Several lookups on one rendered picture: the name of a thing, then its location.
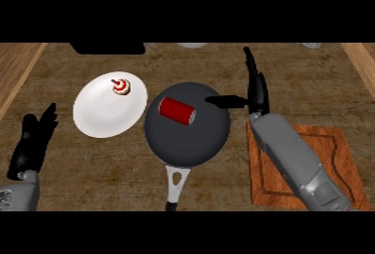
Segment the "dark grey frying pan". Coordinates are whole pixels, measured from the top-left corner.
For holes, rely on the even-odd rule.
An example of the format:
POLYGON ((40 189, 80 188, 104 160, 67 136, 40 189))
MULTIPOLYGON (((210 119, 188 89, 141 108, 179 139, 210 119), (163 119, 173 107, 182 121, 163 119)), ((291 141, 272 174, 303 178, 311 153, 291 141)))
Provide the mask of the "dark grey frying pan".
POLYGON ((150 105, 144 132, 148 147, 167 169, 169 194, 166 210, 175 211, 191 169, 209 162, 222 151, 231 133, 231 112, 206 101, 219 92, 206 84, 182 82, 167 87, 150 105), (170 97, 197 110, 191 125, 182 125, 159 114, 159 104, 170 97))

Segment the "brown wooden cutting board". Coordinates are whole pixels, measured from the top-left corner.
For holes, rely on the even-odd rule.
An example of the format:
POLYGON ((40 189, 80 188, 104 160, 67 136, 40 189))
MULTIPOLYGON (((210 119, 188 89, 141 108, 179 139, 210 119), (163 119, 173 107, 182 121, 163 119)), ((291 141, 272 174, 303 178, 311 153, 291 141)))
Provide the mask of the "brown wooden cutting board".
MULTIPOLYGON (((328 175, 352 200, 352 207, 359 210, 370 210, 371 204, 343 130, 312 125, 294 125, 293 128, 316 153, 328 175)), ((288 187, 269 155, 260 148, 252 124, 247 124, 247 132, 253 204, 306 209, 288 187)))

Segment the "red and white cupcake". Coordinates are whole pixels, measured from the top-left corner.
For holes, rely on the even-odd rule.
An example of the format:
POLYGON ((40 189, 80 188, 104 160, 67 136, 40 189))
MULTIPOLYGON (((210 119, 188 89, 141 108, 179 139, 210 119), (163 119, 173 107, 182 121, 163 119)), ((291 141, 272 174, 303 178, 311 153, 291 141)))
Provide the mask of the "red and white cupcake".
POLYGON ((111 82, 113 82, 113 91, 120 95, 128 95, 130 93, 130 81, 122 78, 114 79, 111 82))

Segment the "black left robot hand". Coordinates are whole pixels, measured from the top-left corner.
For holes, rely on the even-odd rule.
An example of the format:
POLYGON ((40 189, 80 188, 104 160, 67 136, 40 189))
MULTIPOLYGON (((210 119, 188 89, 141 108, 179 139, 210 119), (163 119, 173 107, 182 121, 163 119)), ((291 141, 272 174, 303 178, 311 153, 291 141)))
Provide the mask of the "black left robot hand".
POLYGON ((8 170, 11 180, 21 181, 21 175, 27 171, 40 172, 58 125, 57 103, 51 104, 42 118, 37 118, 34 114, 24 116, 21 140, 12 154, 8 170))

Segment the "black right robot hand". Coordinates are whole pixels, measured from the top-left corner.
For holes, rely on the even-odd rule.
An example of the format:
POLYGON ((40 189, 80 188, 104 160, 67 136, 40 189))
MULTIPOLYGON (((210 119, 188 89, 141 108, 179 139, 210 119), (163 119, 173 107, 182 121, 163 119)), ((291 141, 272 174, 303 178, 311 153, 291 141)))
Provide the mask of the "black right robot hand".
POLYGON ((206 101, 222 109, 249 108, 250 113, 271 113, 269 89, 265 75, 259 72, 256 58, 249 47, 244 47, 250 73, 249 97, 238 95, 209 96, 206 101))

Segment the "black appliance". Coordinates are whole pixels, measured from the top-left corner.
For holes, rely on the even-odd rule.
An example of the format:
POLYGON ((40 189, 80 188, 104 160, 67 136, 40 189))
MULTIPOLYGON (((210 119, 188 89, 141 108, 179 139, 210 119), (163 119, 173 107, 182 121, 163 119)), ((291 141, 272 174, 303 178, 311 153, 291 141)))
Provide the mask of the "black appliance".
POLYGON ((144 55, 144 43, 71 43, 82 55, 144 55))

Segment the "red can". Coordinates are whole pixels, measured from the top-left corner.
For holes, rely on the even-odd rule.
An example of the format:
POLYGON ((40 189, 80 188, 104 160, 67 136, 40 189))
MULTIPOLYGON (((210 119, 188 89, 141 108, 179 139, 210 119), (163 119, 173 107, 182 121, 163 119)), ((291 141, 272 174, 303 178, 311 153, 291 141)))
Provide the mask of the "red can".
POLYGON ((197 110, 179 100, 164 97, 159 104, 159 114, 182 125, 191 125, 195 120, 197 110))

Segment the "white plate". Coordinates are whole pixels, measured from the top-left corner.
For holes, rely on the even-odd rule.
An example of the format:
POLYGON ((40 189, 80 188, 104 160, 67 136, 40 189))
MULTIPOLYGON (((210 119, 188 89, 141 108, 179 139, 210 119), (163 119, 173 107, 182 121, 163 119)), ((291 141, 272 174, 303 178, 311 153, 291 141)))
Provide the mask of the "white plate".
POLYGON ((85 86, 74 103, 74 122, 80 131, 95 138, 110 138, 138 122, 148 100, 147 86, 141 78, 125 71, 96 77, 85 86), (113 80, 130 81, 130 93, 113 91, 113 80))

